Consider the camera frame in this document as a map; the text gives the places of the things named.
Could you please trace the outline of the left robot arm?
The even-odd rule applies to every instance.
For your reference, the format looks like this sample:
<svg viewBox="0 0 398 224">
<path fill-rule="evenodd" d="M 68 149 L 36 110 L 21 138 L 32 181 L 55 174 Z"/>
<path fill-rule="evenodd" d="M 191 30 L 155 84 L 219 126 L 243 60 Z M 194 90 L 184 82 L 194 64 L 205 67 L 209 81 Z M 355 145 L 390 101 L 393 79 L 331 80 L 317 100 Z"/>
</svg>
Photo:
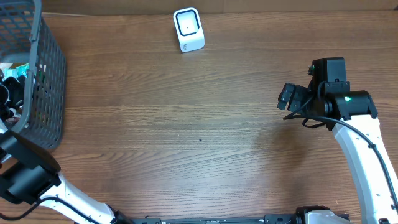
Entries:
<svg viewBox="0 0 398 224">
<path fill-rule="evenodd" d="M 16 164 L 1 174 L 1 197 L 19 204 L 31 204 L 18 217 L 1 214 L 4 220 L 26 217 L 39 206 L 56 210 L 75 223 L 131 223 L 118 210 L 87 196 L 60 172 L 50 153 L 20 134 L 8 129 L 1 134 L 1 156 L 11 155 Z"/>
</svg>

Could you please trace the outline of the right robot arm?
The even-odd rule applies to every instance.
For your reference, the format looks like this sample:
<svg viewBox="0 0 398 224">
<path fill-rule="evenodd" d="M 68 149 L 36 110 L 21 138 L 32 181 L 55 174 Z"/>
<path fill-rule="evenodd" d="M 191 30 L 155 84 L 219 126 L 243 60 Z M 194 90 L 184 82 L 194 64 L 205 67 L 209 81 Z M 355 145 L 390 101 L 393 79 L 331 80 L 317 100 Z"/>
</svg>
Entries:
<svg viewBox="0 0 398 224">
<path fill-rule="evenodd" d="M 343 57 L 320 58 L 308 68 L 307 87 L 286 83 L 277 107 L 286 120 L 333 133 L 349 165 L 363 223 L 397 223 L 397 176 L 381 136 L 378 111 L 365 90 L 353 91 Z"/>
</svg>

